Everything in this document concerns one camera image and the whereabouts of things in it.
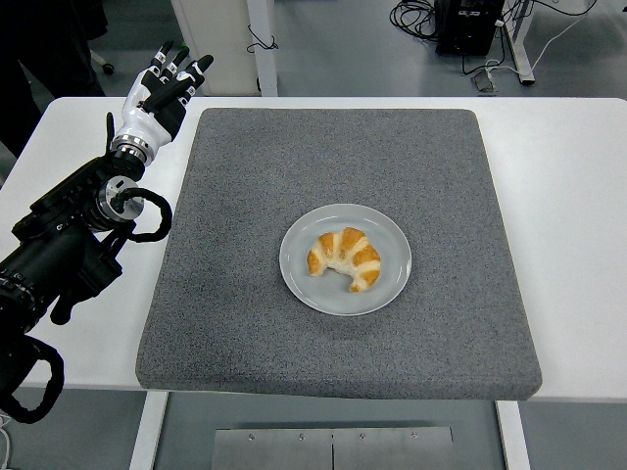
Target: croissant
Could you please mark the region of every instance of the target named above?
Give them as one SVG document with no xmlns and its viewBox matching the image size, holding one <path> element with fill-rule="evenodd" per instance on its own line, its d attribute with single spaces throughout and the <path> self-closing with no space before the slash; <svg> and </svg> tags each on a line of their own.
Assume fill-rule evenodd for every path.
<svg viewBox="0 0 627 470">
<path fill-rule="evenodd" d="M 312 276 L 321 275 L 327 267 L 353 277 L 351 292 L 372 287 L 381 272 L 381 257 L 365 234 L 353 227 L 320 235 L 307 255 Z"/>
</svg>

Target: computer tower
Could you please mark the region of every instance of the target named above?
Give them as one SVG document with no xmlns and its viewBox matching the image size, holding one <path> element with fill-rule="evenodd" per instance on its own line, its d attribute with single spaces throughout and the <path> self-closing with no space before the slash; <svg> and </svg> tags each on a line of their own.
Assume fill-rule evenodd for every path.
<svg viewBox="0 0 627 470">
<path fill-rule="evenodd" d="M 435 0 L 438 54 L 485 56 L 505 0 Z"/>
</svg>

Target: robotic arm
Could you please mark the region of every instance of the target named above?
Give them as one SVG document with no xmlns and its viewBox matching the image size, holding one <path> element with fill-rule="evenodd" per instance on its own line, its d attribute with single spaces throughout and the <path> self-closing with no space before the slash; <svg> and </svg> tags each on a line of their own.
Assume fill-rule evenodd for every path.
<svg viewBox="0 0 627 470">
<path fill-rule="evenodd" d="M 115 134 L 113 117 L 107 115 L 105 155 L 32 204 L 31 213 L 12 230 L 20 246 L 0 261 L 0 408 L 17 421 L 43 418 L 64 384 L 63 360 L 57 351 L 26 333 L 54 301 L 50 319 L 66 324 L 74 305 L 98 296 L 120 277 L 116 255 L 126 241 L 159 241 L 169 233 L 168 202 L 136 182 L 159 149 L 178 133 L 185 107 L 214 60 L 204 56 L 178 71 L 189 54 L 183 48 L 162 69 L 171 46 L 171 41 L 164 44 L 150 67 L 137 76 L 122 108 L 123 125 Z M 133 220 L 141 214 L 144 200 L 160 208 L 162 222 L 154 233 L 135 234 Z M 98 232 L 109 233 L 101 242 L 94 236 Z M 42 403 L 28 410 L 13 392 L 38 360 L 49 362 L 51 378 Z"/>
</svg>

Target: floor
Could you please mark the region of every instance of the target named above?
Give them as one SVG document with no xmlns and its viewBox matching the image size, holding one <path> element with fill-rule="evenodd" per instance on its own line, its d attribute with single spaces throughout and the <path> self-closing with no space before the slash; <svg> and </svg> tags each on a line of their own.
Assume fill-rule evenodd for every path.
<svg viewBox="0 0 627 470">
<path fill-rule="evenodd" d="M 575 12 L 586 1 L 549 3 Z M 279 95 L 483 96 L 470 75 L 462 73 L 459 57 L 438 56 L 433 44 L 417 41 L 390 24 L 388 14 L 396 3 L 275 0 Z M 494 70 L 498 91 L 490 96 L 627 99 L 625 6 L 625 0 L 599 2 L 587 18 L 551 43 L 534 70 L 537 81 L 531 86 L 521 85 L 510 70 Z M 109 33 L 91 46 L 116 71 L 104 75 L 98 66 L 95 69 L 109 96 L 125 96 L 161 43 L 168 38 L 180 43 L 182 35 L 168 0 L 105 0 L 104 7 Z M 542 5 L 535 9 L 525 43 L 532 61 L 551 38 L 575 21 Z M 488 58 L 500 59 L 501 54 L 497 39 Z M 468 58 L 466 68 L 484 61 Z M 507 48 L 504 65 L 514 65 Z M 52 97 L 36 79 L 32 90 L 45 110 Z M 0 147 L 0 185 L 14 163 L 14 157 Z M 37 393 L 26 390 L 23 397 L 31 399 Z M 144 396 L 141 392 L 65 391 L 59 406 L 42 423 L 6 426 L 13 445 L 13 467 L 9 468 L 127 467 Z M 221 394 L 173 394 L 155 468 L 209 468 L 215 429 L 269 426 L 277 420 L 310 426 L 455 424 L 464 436 L 459 444 L 463 448 L 460 468 L 504 468 L 494 408 L 489 403 L 233 400 Z M 529 401 L 520 408 L 532 469 L 624 467 L 625 405 Z M 0 440 L 0 460 L 3 449 Z"/>
</svg>

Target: desk leg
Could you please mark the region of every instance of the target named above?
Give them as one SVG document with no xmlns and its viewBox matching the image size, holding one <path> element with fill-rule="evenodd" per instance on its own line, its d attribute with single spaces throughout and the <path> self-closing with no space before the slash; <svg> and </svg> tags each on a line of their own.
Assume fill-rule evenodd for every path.
<svg viewBox="0 0 627 470">
<path fill-rule="evenodd" d="M 517 401 L 496 401 L 507 470 L 531 470 Z"/>
<path fill-rule="evenodd" d="M 512 1 L 513 0 L 506 1 L 506 5 L 504 6 L 505 10 L 510 8 L 509 3 Z M 521 5 L 509 15 L 509 19 L 505 25 L 511 55 L 516 64 L 516 69 L 520 72 L 518 79 L 523 85 L 531 85 L 536 82 L 524 46 L 525 36 L 529 31 L 531 18 L 533 17 L 532 7 L 532 0 L 523 0 Z"/>
<path fill-rule="evenodd" d="M 146 394 L 129 470 L 153 469 L 167 403 L 168 392 L 148 392 Z"/>
<path fill-rule="evenodd" d="M 272 45 L 272 31 L 274 24 L 274 0 L 247 0 L 248 17 L 251 30 L 266 45 Z M 255 62 L 257 63 L 257 77 L 262 96 L 278 96 L 276 79 L 276 59 L 274 49 L 255 47 Z"/>
</svg>

